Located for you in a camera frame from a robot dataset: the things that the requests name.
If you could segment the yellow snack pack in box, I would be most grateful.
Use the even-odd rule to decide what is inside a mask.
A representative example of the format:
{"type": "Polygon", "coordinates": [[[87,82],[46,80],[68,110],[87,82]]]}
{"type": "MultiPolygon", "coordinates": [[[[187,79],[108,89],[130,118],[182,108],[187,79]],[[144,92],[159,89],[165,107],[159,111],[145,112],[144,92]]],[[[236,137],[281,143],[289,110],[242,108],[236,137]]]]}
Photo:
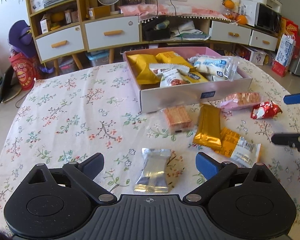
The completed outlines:
{"type": "Polygon", "coordinates": [[[182,64],[190,67],[190,73],[185,76],[185,79],[190,83],[204,83],[208,82],[208,79],[202,76],[196,69],[187,62],[183,57],[173,51],[167,51],[163,53],[158,53],[155,56],[158,63],[172,63],[172,64],[182,64]]]}

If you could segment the gold foil snack bar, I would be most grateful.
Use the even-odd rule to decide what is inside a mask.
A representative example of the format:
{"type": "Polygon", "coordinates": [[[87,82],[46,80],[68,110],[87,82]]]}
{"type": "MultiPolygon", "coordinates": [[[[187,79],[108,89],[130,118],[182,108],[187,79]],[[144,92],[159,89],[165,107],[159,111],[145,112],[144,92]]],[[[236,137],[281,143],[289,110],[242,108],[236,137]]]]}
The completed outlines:
{"type": "Polygon", "coordinates": [[[201,105],[198,128],[193,138],[194,144],[217,151],[222,148],[220,114],[220,109],[215,106],[209,104],[201,105]]]}

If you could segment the silver foil snack packet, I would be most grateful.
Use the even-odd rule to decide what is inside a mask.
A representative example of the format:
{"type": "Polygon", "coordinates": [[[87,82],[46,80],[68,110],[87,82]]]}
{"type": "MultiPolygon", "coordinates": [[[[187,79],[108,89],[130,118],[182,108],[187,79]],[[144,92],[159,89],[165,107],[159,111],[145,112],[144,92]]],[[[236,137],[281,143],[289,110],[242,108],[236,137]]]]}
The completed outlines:
{"type": "Polygon", "coordinates": [[[169,149],[142,148],[143,169],[134,186],[135,192],[168,193],[166,165],[171,157],[169,149]]]}

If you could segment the pink rice cracker pack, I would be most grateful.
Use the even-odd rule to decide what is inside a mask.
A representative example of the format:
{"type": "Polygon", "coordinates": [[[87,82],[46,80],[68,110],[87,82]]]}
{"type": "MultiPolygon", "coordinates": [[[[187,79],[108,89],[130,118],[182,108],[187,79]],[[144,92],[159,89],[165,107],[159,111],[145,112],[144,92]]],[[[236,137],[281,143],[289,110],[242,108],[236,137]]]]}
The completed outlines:
{"type": "Polygon", "coordinates": [[[262,96],[258,92],[233,93],[221,100],[219,107],[226,110],[240,110],[262,102],[262,96]]]}

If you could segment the orange cracker clear pack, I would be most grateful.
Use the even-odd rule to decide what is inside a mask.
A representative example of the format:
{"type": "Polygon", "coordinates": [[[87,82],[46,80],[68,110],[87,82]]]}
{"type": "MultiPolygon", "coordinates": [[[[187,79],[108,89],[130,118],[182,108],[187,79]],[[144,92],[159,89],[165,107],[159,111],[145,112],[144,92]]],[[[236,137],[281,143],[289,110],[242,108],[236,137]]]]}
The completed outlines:
{"type": "Polygon", "coordinates": [[[168,130],[171,134],[189,131],[193,122],[185,106],[174,106],[162,110],[168,130]]]}

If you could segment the purple plush toy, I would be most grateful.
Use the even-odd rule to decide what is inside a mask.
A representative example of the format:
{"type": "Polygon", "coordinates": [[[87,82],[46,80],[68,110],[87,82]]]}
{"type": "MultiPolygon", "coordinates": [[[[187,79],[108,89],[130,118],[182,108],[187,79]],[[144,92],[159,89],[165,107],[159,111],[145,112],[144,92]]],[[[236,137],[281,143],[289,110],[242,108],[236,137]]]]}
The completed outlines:
{"type": "Polygon", "coordinates": [[[24,20],[19,20],[11,26],[8,32],[8,43],[14,51],[28,58],[37,56],[31,28],[24,20]]]}

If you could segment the wooden white drawer cabinet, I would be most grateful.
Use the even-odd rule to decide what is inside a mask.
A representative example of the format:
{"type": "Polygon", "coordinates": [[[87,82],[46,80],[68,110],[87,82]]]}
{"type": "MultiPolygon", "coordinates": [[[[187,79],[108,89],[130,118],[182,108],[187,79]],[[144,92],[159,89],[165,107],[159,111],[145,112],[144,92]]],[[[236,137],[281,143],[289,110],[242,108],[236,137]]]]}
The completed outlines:
{"type": "MultiPolygon", "coordinates": [[[[38,11],[33,6],[40,0],[25,0],[30,28],[36,51],[41,63],[57,63],[58,59],[70,56],[78,61],[78,53],[93,52],[108,49],[109,61],[113,62],[114,50],[124,46],[154,43],[204,43],[196,38],[165,38],[161,34],[154,34],[146,40],[142,28],[159,17],[139,20],[138,16],[125,17],[120,11],[117,15],[110,14],[110,6],[103,5],[87,8],[87,0],[57,0],[56,4],[38,11]],[[78,20],[64,24],[55,30],[43,32],[40,21],[45,15],[54,12],[65,12],[75,9],[78,20]]],[[[209,35],[207,43],[237,43],[259,49],[274,51],[277,44],[277,35],[253,28],[249,25],[231,23],[229,21],[186,16],[165,16],[174,21],[190,20],[201,31],[209,35]]]]}

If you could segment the blue white milk carton box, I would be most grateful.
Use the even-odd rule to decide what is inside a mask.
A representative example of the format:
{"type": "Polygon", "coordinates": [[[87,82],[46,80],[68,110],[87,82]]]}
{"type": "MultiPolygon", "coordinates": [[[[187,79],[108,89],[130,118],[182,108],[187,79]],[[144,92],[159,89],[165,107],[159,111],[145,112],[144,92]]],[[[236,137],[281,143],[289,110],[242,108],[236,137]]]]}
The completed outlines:
{"type": "Polygon", "coordinates": [[[283,34],[272,66],[272,71],[280,77],[284,77],[288,71],[294,47],[295,40],[291,36],[283,34]]]}

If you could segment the orange white snack packet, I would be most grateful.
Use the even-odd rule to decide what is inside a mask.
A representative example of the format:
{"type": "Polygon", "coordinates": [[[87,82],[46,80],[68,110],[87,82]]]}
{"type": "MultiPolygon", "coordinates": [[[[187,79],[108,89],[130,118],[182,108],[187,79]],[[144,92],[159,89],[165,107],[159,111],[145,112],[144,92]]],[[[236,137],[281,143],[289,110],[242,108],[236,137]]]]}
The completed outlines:
{"type": "Polygon", "coordinates": [[[259,160],[261,144],[253,144],[226,127],[221,130],[221,143],[222,148],[215,152],[240,167],[251,168],[259,160]]]}

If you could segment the red candy packet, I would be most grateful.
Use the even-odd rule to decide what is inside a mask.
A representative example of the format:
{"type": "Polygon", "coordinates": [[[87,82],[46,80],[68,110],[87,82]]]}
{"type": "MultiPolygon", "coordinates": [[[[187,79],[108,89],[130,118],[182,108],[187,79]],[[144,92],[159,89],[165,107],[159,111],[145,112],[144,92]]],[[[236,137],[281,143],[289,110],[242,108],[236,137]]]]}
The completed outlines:
{"type": "Polygon", "coordinates": [[[279,105],[270,100],[253,106],[250,117],[254,120],[270,119],[279,113],[282,113],[279,105]]]}

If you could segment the pink cloth on cabinet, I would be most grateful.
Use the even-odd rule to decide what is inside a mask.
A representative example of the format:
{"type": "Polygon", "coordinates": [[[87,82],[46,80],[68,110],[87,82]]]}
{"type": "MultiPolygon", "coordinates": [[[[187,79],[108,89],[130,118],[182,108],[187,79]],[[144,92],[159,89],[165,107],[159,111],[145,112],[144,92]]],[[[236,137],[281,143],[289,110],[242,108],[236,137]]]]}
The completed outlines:
{"type": "Polygon", "coordinates": [[[137,4],[122,5],[120,6],[120,10],[125,17],[138,16],[141,21],[159,16],[205,17],[229,21],[220,12],[197,5],[137,4]]]}

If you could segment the white pecan snack packet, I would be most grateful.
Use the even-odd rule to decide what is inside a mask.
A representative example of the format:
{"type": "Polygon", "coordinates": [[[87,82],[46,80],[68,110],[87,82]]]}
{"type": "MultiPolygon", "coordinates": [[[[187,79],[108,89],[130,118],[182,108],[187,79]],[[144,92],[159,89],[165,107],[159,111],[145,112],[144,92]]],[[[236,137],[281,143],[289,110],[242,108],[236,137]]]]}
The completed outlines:
{"type": "Polygon", "coordinates": [[[185,79],[190,67],[172,63],[150,63],[149,69],[160,78],[160,87],[171,87],[190,83],[185,79]]]}

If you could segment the pink silver cardboard box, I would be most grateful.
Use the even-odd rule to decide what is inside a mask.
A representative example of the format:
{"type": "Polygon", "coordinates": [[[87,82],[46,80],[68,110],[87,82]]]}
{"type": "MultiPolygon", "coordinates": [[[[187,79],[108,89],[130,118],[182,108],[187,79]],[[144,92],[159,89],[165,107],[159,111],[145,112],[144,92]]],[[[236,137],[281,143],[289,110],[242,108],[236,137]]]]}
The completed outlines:
{"type": "Polygon", "coordinates": [[[160,84],[140,85],[136,77],[138,70],[130,56],[153,55],[173,51],[188,59],[194,55],[219,56],[218,53],[207,47],[168,47],[127,51],[123,54],[129,68],[132,86],[138,99],[139,109],[142,113],[151,113],[163,108],[177,105],[192,105],[200,102],[221,100],[233,93],[247,92],[252,83],[252,78],[243,70],[237,70],[234,81],[207,81],[199,82],[199,74],[190,74],[190,79],[183,85],[160,87],[160,84]]]}

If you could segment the red gift bag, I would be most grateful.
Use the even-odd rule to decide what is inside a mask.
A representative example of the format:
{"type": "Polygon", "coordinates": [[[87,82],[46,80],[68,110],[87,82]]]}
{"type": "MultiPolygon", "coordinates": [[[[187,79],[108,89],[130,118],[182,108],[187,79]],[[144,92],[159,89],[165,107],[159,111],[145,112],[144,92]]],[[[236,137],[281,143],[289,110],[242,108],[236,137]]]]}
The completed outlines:
{"type": "Polygon", "coordinates": [[[38,56],[27,57],[23,53],[17,53],[9,57],[9,61],[22,90],[31,90],[35,81],[42,78],[38,56]]]}

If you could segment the large yellow snack pack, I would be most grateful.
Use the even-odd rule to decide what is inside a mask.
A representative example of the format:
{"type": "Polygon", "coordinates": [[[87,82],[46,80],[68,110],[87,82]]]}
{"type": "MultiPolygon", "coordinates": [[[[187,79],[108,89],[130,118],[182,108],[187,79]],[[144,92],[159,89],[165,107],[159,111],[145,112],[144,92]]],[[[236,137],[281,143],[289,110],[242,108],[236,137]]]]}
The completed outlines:
{"type": "Polygon", "coordinates": [[[149,68],[151,63],[157,63],[154,55],[128,55],[127,60],[130,63],[130,66],[135,70],[136,80],[139,85],[155,85],[160,82],[160,78],[157,77],[149,68]]]}

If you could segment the floral tablecloth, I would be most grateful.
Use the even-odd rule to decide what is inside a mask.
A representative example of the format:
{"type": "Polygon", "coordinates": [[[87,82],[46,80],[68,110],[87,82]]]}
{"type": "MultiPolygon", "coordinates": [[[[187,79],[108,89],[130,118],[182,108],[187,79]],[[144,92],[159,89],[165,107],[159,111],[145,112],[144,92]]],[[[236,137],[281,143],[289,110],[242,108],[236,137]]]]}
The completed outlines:
{"type": "MultiPolygon", "coordinates": [[[[291,196],[296,219],[290,231],[300,239],[300,153],[276,146],[274,133],[300,133],[300,106],[285,105],[287,91],[249,61],[239,67],[252,83],[250,91],[279,105],[272,119],[254,120],[250,110],[222,112],[222,126],[260,144],[265,163],[291,196]]],[[[13,191],[37,163],[49,168],[104,155],[96,181],[119,196],[133,193],[141,174],[143,148],[167,148],[169,192],[184,196],[205,182],[194,159],[203,146],[193,143],[195,130],[171,134],[161,113],[142,114],[125,63],[108,64],[37,81],[17,112],[0,155],[0,231],[8,232],[3,210],[13,191]]]]}

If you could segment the clear white pastry packet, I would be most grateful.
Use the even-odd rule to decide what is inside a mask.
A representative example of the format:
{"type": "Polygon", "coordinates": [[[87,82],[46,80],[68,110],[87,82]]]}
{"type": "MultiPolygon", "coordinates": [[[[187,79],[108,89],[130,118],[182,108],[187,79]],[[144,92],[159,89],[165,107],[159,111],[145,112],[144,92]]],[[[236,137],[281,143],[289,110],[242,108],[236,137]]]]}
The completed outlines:
{"type": "Polygon", "coordinates": [[[234,81],[239,67],[239,58],[236,56],[209,56],[200,55],[187,59],[197,72],[217,76],[234,81]]]}

